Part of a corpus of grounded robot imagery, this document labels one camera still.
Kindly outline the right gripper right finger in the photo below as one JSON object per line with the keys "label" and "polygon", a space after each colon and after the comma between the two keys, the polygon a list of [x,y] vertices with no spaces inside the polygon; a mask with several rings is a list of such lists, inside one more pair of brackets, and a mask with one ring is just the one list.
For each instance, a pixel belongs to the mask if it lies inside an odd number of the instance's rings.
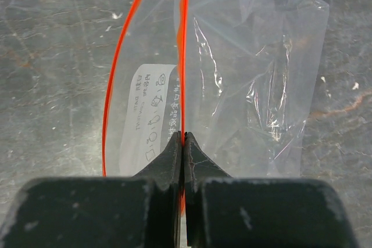
{"label": "right gripper right finger", "polygon": [[185,134],[183,159],[187,245],[198,247],[203,223],[202,202],[198,197],[199,184],[207,178],[230,175],[202,151],[191,132]]}

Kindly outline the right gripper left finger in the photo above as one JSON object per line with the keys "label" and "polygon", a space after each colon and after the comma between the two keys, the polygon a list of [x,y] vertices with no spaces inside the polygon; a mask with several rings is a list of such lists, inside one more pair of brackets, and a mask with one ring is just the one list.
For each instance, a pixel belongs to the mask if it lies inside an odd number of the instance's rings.
{"label": "right gripper left finger", "polygon": [[145,180],[143,247],[179,247],[182,197],[181,133],[135,178]]}

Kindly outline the clear zip top bag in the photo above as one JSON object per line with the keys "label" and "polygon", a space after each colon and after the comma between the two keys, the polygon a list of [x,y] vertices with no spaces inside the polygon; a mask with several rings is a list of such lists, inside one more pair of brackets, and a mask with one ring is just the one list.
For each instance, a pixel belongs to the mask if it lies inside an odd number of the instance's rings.
{"label": "clear zip top bag", "polygon": [[329,17],[323,0],[134,0],[108,81],[104,175],[178,131],[234,177],[297,177]]}

